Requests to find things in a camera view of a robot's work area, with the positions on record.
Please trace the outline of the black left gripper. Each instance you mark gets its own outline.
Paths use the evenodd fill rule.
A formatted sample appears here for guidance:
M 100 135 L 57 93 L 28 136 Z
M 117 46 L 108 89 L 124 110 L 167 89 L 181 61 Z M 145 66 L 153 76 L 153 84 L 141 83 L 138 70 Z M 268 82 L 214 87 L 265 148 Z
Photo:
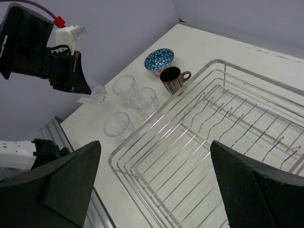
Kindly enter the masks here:
M 81 64 L 81 53 L 74 54 L 66 45 L 58 45 L 46 49 L 50 57 L 50 70 L 46 76 L 55 90 L 68 93 L 91 95 Z

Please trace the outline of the clear glass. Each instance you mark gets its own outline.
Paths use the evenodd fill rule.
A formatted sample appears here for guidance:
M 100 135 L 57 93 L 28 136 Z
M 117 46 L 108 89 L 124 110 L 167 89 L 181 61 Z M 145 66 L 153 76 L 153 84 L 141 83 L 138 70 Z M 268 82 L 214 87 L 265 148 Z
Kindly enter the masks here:
M 104 133 L 120 143 L 123 143 L 134 131 L 135 125 L 125 112 L 113 113 L 104 124 Z
M 113 92 L 126 104 L 130 104 L 130 100 L 138 95 L 138 85 L 132 75 L 125 75 L 119 78 L 112 87 Z
M 81 104 L 89 103 L 95 105 L 100 105 L 103 103 L 107 95 L 105 86 L 96 82 L 89 82 L 88 85 L 91 89 L 91 95 L 79 95 L 76 102 Z
M 150 87 L 143 87 L 131 97 L 130 106 L 139 111 L 144 120 L 147 120 L 158 110 L 160 105 L 156 92 Z

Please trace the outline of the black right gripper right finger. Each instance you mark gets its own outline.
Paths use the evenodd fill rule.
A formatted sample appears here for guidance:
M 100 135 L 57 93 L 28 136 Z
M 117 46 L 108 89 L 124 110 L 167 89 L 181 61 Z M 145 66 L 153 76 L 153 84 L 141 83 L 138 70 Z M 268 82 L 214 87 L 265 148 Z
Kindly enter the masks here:
M 302 228 L 304 178 L 213 141 L 211 159 L 232 228 Z

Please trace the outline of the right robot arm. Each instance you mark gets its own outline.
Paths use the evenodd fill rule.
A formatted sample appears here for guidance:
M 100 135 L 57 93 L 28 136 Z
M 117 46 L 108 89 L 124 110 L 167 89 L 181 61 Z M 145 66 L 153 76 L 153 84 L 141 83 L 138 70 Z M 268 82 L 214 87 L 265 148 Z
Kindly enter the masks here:
M 303 177 L 217 141 L 209 151 L 231 227 L 303 227 Z M 22 173 L 0 182 L 1 227 L 83 227 L 100 156 L 99 141 L 74 152 L 50 140 L 2 141 L 0 166 Z

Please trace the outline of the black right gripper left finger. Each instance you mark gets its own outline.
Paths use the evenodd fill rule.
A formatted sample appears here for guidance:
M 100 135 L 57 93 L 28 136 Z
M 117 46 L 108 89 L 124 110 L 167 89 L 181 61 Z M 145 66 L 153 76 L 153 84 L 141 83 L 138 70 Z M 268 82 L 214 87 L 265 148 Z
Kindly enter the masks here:
M 2 228 L 81 228 L 100 161 L 101 144 L 0 182 Z

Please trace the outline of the brown striped mug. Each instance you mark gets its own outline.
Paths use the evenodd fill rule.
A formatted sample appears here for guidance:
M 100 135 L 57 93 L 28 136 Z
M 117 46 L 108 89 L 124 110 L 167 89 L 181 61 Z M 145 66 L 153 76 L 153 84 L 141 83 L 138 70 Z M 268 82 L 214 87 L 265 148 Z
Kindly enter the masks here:
M 160 74 L 160 80 L 167 91 L 174 95 L 176 94 L 192 76 L 190 71 L 181 72 L 178 67 L 171 66 L 163 70 Z

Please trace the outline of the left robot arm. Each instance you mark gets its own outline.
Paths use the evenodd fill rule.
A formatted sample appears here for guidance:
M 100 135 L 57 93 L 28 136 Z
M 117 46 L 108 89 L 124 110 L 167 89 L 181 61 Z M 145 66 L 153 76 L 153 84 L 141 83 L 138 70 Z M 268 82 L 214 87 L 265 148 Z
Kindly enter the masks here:
M 41 14 L 12 0 L 0 25 L 0 73 L 46 79 L 55 90 L 91 94 L 81 65 L 76 42 L 86 35 L 83 26 L 65 26 L 65 21 L 51 14 Z

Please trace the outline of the blue patterned bowl red outside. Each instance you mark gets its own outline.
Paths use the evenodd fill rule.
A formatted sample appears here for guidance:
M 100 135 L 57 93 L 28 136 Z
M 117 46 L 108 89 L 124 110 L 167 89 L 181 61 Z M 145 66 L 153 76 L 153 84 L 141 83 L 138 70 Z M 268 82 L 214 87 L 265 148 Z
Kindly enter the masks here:
M 159 77 L 161 72 L 172 66 L 175 54 L 169 48 L 160 48 L 150 53 L 144 60 L 144 67 Z

